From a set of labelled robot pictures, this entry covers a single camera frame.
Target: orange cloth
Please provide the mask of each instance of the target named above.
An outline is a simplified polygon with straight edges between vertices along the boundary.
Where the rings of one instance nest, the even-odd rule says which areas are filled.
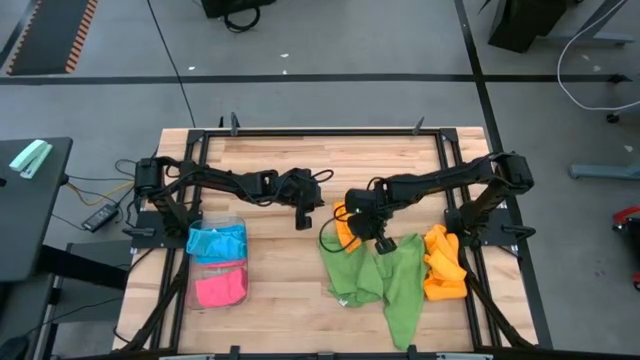
[[[349,230],[349,225],[347,225],[346,222],[351,214],[347,214],[347,209],[344,206],[344,201],[334,203],[333,210],[336,217],[342,220],[336,220],[336,232],[338,233],[338,239],[340,239],[340,245],[345,247],[353,240],[353,234],[351,233],[351,230]],[[353,244],[347,247],[347,254],[351,254],[351,252],[357,249],[360,244],[362,244],[362,241],[360,239],[356,239]]]
[[[434,225],[424,236],[429,255],[424,262],[429,272],[424,281],[424,293],[430,301],[459,299],[467,296],[464,278],[467,272],[458,265],[458,237],[447,234],[447,228]]]

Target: blue cloth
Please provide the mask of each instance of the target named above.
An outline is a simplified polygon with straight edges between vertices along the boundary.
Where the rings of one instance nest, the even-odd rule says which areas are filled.
[[[247,258],[247,230],[243,225],[216,229],[189,229],[187,252],[198,264],[216,264]]]

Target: pink cloth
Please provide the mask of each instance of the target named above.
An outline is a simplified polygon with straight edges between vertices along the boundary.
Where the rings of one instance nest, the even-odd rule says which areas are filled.
[[[197,280],[196,295],[204,307],[233,305],[247,296],[247,271],[238,268],[220,276]]]
[[[244,266],[244,264],[246,263],[247,263],[247,260],[237,260],[237,261],[227,261],[223,263],[207,264],[207,265],[201,265],[201,266],[204,266],[207,269],[217,269],[221,267]]]

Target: green cloth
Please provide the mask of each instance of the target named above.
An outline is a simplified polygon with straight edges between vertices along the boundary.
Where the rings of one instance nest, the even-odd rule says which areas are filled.
[[[323,235],[329,248],[339,248],[335,235]],[[330,253],[320,247],[331,284],[329,292],[342,306],[358,307],[382,299],[393,344],[406,350],[416,331],[424,304],[422,282],[427,274],[424,241],[419,234],[405,236],[398,249],[374,254],[361,245],[351,254]]]

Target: white cable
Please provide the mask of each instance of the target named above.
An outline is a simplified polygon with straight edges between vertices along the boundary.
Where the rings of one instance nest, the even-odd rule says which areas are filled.
[[[564,92],[569,96],[569,98],[574,103],[576,103],[576,105],[580,106],[581,108],[583,108],[585,110],[618,111],[618,110],[630,108],[630,107],[633,107],[633,106],[636,106],[636,105],[640,104],[640,101],[636,101],[636,102],[631,103],[631,104],[622,105],[622,106],[618,106],[618,107],[614,107],[614,108],[585,106],[585,105],[582,105],[578,100],[576,100],[576,98],[574,98],[573,95],[571,95],[571,93],[569,93],[569,90],[567,90],[567,88],[564,87],[564,84],[562,84],[562,80],[560,79],[560,65],[562,65],[562,59],[564,58],[564,54],[567,52],[567,49],[569,49],[569,46],[571,46],[571,44],[577,38],[579,38],[580,35],[582,35],[585,32],[591,30],[592,27],[596,26],[598,23],[600,23],[601,21],[606,19],[607,16],[609,16],[609,14],[611,14],[614,11],[616,11],[616,9],[618,9],[620,6],[622,6],[622,4],[624,4],[625,1],[626,0],[620,0],[620,2],[618,4],[616,4],[616,6],[612,7],[611,10],[609,10],[606,14],[604,14],[603,17],[601,17],[600,19],[594,21],[591,25],[587,26],[586,29],[584,29],[584,30],[580,31],[579,33],[577,33],[576,36],[573,37],[573,39],[569,40],[567,45],[562,50],[562,53],[560,54],[560,59],[558,59],[558,68],[557,68],[557,71],[556,71],[556,74],[558,76],[558,84],[560,84],[560,87],[562,88],[562,90],[564,90]]]

